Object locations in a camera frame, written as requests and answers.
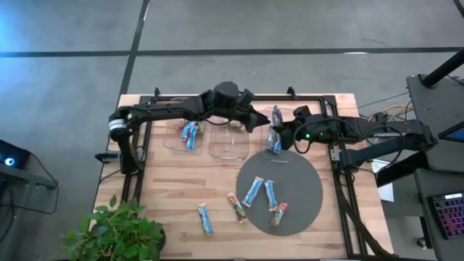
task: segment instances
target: potted plant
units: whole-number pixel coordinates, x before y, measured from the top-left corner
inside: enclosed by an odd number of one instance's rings
[[[96,212],[85,216],[76,231],[62,236],[62,252],[71,255],[71,260],[159,260],[165,245],[162,224],[148,221],[136,215],[145,210],[137,199],[116,205],[113,196],[107,206],[96,207]],[[89,230],[91,220],[95,224]]]

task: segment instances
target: clear plastic container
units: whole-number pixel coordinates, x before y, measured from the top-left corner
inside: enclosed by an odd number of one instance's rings
[[[174,98],[171,102],[181,102],[188,98]],[[172,149],[175,152],[186,152],[189,154],[199,154],[201,153],[201,147],[203,144],[204,133],[207,131],[208,124],[204,124],[203,133],[199,130],[195,135],[195,144],[193,149],[187,149],[187,141],[182,141],[181,135],[183,128],[177,128],[177,125],[183,119],[174,119],[166,121],[166,136],[162,141],[162,144],[168,148]]]
[[[211,117],[214,123],[225,123],[221,117]],[[211,125],[210,155],[221,160],[245,160],[249,153],[249,134],[230,130],[224,125]]]
[[[271,122],[273,118],[273,109],[274,108],[272,107],[268,107],[268,108],[264,108],[264,110],[261,112],[264,115],[266,115]],[[293,111],[294,111],[293,109],[280,108],[280,107],[279,109],[282,113],[283,121],[292,121],[295,118],[295,116],[293,115]],[[291,161],[290,158],[285,157],[282,154],[275,154],[268,150],[268,137],[269,137],[269,133],[272,127],[273,127],[272,123],[261,126],[261,137],[260,137],[260,151],[262,152],[261,155],[265,159],[273,161],[273,162],[288,163]],[[305,150],[307,147],[307,141],[298,141],[297,146],[300,151]],[[297,151],[295,150],[293,146],[289,149],[289,151],[297,153]]]

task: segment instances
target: keyboard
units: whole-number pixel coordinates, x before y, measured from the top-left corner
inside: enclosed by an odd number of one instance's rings
[[[463,193],[455,193],[428,198],[436,222],[445,239],[464,236],[464,198]]]

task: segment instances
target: concrete floor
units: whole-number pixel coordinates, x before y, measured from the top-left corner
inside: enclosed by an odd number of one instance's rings
[[[0,1],[2,51],[131,49],[142,0]],[[139,50],[462,46],[451,0],[158,0]],[[255,93],[355,93],[359,105],[405,92],[452,53],[138,57],[128,93],[194,94],[224,80]],[[59,235],[91,211],[127,57],[0,58],[0,139],[31,150],[59,180],[58,211],[29,212],[15,260],[57,260]],[[458,70],[456,75],[464,75]],[[363,107],[369,115],[408,96]],[[48,207],[36,200],[34,207]],[[418,219],[386,211],[395,252],[433,258],[412,240]],[[410,231],[402,225],[414,224]]]

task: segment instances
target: wooden table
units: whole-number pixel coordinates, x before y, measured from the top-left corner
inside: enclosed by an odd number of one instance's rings
[[[334,95],[340,115],[358,116],[353,94]],[[138,104],[139,97],[139,95],[123,95],[119,106]],[[274,104],[289,109],[308,105],[312,113],[320,113],[318,101],[254,101],[252,103],[258,111],[272,107]],[[146,206],[142,216],[164,223],[167,243],[162,250],[162,258],[293,259],[347,256],[327,146],[313,144],[305,155],[318,171],[323,184],[323,204],[319,216],[301,233],[291,236],[271,236],[258,230],[250,222],[241,225],[237,223],[234,210],[225,195],[235,191],[236,178],[244,161],[227,161],[211,157],[209,153],[211,127],[208,126],[205,131],[201,153],[179,154],[163,146],[167,131],[166,122],[153,122],[141,205]],[[259,128],[250,133],[247,159],[260,150],[260,136]],[[112,141],[109,143],[109,149],[119,150],[117,144]],[[118,168],[119,163],[105,166],[102,177]],[[113,194],[120,197],[123,180],[124,176],[117,174],[103,181],[99,186],[95,205],[108,204]],[[372,173],[356,173],[355,191],[362,221],[381,246],[393,252]],[[215,231],[212,237],[203,234],[197,210],[198,204],[202,202],[207,204]],[[357,249],[355,229],[351,221],[349,229]]]

